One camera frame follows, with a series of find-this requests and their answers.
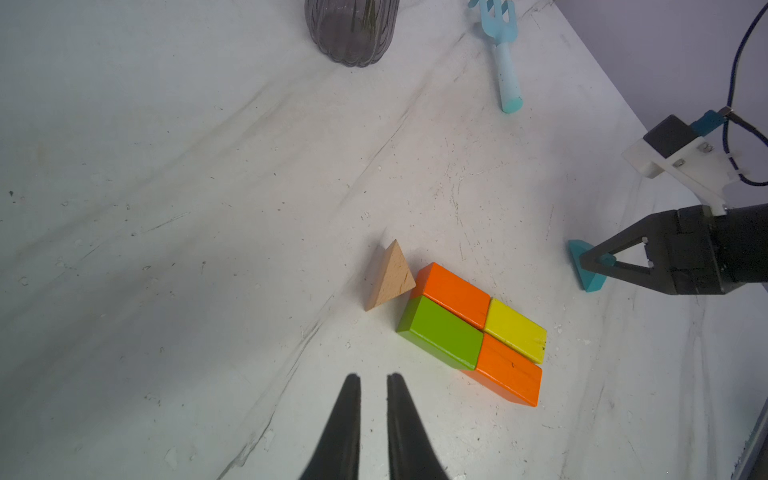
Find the yellow rectangular block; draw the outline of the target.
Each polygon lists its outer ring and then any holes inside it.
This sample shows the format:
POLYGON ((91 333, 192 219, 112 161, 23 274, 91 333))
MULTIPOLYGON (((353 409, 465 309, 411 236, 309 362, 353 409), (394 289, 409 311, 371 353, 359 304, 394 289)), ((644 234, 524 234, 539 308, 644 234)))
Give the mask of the yellow rectangular block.
POLYGON ((547 331, 496 298, 490 301, 484 331, 533 363, 544 362, 547 331))

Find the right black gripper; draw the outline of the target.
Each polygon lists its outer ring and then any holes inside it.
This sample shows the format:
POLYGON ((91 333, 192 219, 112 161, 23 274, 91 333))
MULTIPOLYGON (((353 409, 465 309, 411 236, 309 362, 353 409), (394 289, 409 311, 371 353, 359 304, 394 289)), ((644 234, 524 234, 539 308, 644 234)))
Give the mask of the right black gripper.
POLYGON ((765 284, 767 206, 719 216, 703 205, 651 214, 588 248, 579 266, 664 294, 724 295, 765 284))

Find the dark ribbed glass vase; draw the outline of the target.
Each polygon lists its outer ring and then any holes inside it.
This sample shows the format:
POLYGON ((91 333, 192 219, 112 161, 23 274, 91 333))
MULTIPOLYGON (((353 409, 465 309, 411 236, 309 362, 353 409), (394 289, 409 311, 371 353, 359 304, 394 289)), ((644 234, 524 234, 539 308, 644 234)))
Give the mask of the dark ribbed glass vase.
POLYGON ((304 14, 323 54, 348 67, 367 67, 388 50, 399 6, 399 0, 306 0, 304 14))

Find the light blue toy fork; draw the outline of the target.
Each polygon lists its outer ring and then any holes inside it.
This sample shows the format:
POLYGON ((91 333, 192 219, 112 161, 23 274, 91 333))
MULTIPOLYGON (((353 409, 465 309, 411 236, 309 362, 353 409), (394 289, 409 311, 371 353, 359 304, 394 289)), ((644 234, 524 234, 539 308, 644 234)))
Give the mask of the light blue toy fork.
POLYGON ((501 109, 505 114, 517 112, 523 99, 510 52, 518 36, 515 4, 508 0, 471 0, 468 7, 479 8, 481 28, 494 44, 501 109))

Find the green rectangular block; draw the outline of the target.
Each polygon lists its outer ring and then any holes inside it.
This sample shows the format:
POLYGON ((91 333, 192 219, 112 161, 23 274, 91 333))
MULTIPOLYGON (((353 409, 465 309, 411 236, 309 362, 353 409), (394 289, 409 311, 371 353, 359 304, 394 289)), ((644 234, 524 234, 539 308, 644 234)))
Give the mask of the green rectangular block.
POLYGON ((451 368, 476 368, 483 333, 426 296, 408 301, 396 332, 451 368))

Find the tan wooden triangle block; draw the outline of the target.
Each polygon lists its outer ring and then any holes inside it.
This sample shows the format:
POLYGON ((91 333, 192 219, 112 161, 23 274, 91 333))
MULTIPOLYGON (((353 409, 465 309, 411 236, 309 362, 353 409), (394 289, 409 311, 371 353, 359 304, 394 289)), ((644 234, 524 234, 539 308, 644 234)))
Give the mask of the tan wooden triangle block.
POLYGON ((371 295, 365 305, 370 311, 416 287, 415 278, 397 240, 385 250, 374 281, 371 295))

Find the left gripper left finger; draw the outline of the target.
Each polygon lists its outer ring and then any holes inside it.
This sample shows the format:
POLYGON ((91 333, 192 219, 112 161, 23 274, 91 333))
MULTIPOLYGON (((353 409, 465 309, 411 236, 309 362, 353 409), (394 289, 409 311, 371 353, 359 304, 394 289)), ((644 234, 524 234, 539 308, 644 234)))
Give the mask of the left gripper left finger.
POLYGON ((361 381, 349 374, 342 385, 317 447, 300 476, 305 479, 353 479, 359 475, 361 381))

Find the orange block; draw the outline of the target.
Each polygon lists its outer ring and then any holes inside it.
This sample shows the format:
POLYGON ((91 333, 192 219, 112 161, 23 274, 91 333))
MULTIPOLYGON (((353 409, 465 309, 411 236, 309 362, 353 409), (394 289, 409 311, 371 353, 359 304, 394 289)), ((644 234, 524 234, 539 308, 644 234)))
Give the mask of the orange block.
POLYGON ((491 297, 438 263, 422 268, 410 298, 426 296, 478 330, 484 330, 491 297))
POLYGON ((475 369, 464 374, 509 402, 538 406, 542 369, 487 333, 475 369))

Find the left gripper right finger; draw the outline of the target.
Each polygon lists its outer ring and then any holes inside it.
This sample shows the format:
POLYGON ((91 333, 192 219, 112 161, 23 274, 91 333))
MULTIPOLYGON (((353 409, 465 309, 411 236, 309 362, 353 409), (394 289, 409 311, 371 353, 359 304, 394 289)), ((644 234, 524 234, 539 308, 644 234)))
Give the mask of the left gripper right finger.
POLYGON ((391 479, 447 479, 402 375, 387 377, 388 459, 391 479))

